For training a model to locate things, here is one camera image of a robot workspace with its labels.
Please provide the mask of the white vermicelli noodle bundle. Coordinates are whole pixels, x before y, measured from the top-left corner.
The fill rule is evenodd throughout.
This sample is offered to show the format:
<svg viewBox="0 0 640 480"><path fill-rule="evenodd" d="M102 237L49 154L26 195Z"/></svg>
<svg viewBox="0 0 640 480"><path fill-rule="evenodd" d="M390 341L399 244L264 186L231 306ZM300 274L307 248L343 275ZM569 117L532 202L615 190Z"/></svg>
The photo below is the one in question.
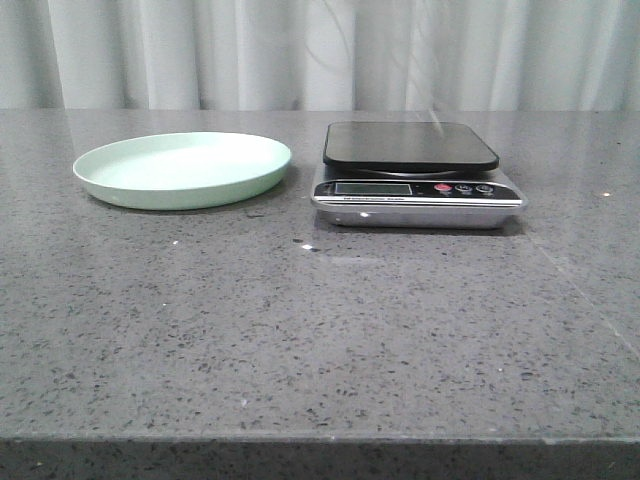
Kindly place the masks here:
<svg viewBox="0 0 640 480"><path fill-rule="evenodd" d="M302 109L441 121L437 1L306 1L304 18Z"/></svg>

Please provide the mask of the black silver kitchen scale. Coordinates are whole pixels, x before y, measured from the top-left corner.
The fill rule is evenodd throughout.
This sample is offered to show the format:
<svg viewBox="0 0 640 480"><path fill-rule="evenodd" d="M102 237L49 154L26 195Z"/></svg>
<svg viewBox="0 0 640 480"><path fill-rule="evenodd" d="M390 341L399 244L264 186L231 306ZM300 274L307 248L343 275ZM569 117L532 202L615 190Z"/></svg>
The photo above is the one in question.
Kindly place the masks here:
<svg viewBox="0 0 640 480"><path fill-rule="evenodd" d="M311 203L333 225L496 229L527 199L467 125L344 121L328 127Z"/></svg>

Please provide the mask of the light green round plate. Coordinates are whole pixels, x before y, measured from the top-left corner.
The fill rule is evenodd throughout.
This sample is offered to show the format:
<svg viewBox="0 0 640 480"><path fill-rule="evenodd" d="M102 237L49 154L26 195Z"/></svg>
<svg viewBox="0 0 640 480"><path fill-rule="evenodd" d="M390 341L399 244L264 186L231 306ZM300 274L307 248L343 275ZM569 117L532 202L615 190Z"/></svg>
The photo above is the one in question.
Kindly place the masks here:
<svg viewBox="0 0 640 480"><path fill-rule="evenodd" d="M73 172L93 197L141 210L190 210L253 198L290 164L285 144L227 132L170 133L111 143L80 156Z"/></svg>

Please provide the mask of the white pleated curtain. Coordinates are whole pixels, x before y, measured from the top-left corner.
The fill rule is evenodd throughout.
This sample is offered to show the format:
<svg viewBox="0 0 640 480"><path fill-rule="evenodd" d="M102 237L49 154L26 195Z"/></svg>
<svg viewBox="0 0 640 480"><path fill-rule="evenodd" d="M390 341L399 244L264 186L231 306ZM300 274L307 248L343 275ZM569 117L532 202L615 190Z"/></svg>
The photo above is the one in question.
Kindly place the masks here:
<svg viewBox="0 0 640 480"><path fill-rule="evenodd" d="M5 1L5 108L624 111L635 1Z"/></svg>

